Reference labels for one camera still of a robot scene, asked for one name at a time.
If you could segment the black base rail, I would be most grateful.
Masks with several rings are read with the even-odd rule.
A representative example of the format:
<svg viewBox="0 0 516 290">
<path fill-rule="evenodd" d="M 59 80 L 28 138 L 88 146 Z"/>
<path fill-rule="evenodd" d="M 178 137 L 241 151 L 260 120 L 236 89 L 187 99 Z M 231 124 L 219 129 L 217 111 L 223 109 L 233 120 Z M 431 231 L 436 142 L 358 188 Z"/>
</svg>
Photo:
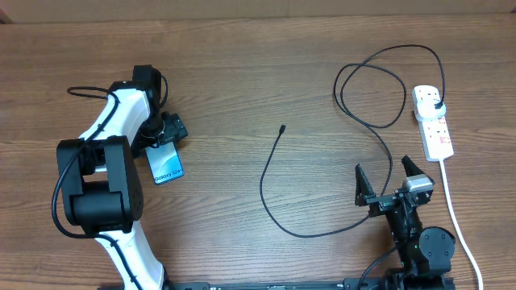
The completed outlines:
<svg viewBox="0 0 516 290">
<path fill-rule="evenodd" d="M 171 290 L 356 290 L 358 288 L 358 278 L 346 278 L 339 282 L 305 282 L 305 283 L 258 283 L 258 284 L 208 284 L 207 282 L 197 283 L 176 283 L 166 281 L 162 289 Z M 384 289 L 445 289 L 456 290 L 452 278 L 446 278 L 443 285 L 438 282 L 424 284 L 421 281 L 405 279 L 404 286 L 387 284 L 381 278 L 367 278 L 360 286 L 363 290 L 384 290 Z"/>
</svg>

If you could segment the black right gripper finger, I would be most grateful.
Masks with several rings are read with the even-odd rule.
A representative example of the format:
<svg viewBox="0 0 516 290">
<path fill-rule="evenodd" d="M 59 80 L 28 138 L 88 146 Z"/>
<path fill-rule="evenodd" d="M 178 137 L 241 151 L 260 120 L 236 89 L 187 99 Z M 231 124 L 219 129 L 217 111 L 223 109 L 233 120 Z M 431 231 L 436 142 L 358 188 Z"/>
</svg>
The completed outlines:
<svg viewBox="0 0 516 290">
<path fill-rule="evenodd" d="M 404 155 L 402 157 L 402 165 L 405 169 L 407 177 L 423 174 L 423 170 L 421 170 L 408 155 Z"/>
<path fill-rule="evenodd" d="M 365 175 L 362 167 L 357 164 L 355 167 L 356 170 L 356 197 L 355 197 L 355 205 L 357 206 L 366 206 L 368 204 L 368 200 L 372 199 L 376 196 L 372 186 L 370 185 L 367 176 Z"/>
</svg>

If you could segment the white charger plug adapter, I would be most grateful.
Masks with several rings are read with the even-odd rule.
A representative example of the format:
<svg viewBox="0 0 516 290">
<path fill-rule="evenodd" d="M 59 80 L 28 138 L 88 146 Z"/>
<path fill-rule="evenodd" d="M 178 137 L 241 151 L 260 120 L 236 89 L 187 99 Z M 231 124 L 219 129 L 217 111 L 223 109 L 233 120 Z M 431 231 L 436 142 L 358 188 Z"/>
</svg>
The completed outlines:
<svg viewBox="0 0 516 290">
<path fill-rule="evenodd" d="M 444 103 L 436 100 L 417 100 L 415 102 L 414 114 L 419 122 L 426 122 L 443 117 L 447 112 Z"/>
</svg>

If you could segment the blue Galaxy smartphone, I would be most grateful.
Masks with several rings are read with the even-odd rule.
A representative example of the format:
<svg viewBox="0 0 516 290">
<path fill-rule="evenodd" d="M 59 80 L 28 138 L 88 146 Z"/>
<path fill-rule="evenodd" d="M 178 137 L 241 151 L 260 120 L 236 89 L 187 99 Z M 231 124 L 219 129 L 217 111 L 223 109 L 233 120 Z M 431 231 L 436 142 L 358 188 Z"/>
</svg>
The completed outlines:
<svg viewBox="0 0 516 290">
<path fill-rule="evenodd" d="M 184 176 L 181 160 L 174 143 L 157 148 L 146 147 L 145 153 L 155 184 L 164 184 Z"/>
</svg>

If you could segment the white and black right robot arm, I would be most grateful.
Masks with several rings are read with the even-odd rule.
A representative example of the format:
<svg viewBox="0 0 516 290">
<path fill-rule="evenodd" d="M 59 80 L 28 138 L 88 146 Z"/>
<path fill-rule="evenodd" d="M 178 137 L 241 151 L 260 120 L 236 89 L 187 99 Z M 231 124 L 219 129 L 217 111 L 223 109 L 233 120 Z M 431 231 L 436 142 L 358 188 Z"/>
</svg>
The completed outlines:
<svg viewBox="0 0 516 290">
<path fill-rule="evenodd" d="M 378 196 L 368 182 L 364 170 L 356 165 L 356 199 L 358 206 L 369 207 L 371 218 L 384 216 L 394 247 L 364 270 L 358 279 L 346 279 L 350 289 L 436 289 L 451 290 L 455 283 L 446 274 L 451 271 L 456 238 L 443 227 L 424 227 L 417 208 L 431 201 L 435 182 L 408 156 L 402 158 L 406 172 L 402 186 L 389 195 Z M 401 266 L 390 268 L 380 277 L 368 274 L 390 254 L 397 252 Z"/>
</svg>

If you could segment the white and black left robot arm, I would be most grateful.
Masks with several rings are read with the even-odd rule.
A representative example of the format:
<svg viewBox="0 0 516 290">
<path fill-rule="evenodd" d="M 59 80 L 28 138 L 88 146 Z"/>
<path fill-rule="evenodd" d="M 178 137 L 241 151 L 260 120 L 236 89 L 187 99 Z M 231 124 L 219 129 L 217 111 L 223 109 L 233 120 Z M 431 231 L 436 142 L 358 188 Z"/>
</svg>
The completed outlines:
<svg viewBox="0 0 516 290">
<path fill-rule="evenodd" d="M 144 195 L 135 166 L 136 158 L 145 157 L 156 184 L 184 174 L 177 144 L 188 132 L 177 114 L 164 110 L 168 91 L 166 77 L 150 64 L 136 65 L 131 80 L 107 89 L 67 90 L 106 105 L 88 130 L 57 145 L 52 220 L 65 236 L 100 243 L 122 277 L 122 289 L 173 288 L 141 224 Z"/>
</svg>

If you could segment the white power strip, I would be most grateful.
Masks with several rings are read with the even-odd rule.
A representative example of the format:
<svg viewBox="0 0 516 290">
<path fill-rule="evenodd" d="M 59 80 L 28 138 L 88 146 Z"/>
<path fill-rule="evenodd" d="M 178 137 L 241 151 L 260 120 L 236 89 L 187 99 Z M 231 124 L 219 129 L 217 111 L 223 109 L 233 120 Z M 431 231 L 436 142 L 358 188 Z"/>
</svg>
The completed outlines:
<svg viewBox="0 0 516 290">
<path fill-rule="evenodd" d="M 412 98 L 414 107 L 418 99 L 441 101 L 438 89 L 430 85 L 415 86 Z M 439 162 L 454 155 L 445 115 L 426 122 L 418 121 L 418 128 L 427 161 Z"/>
</svg>

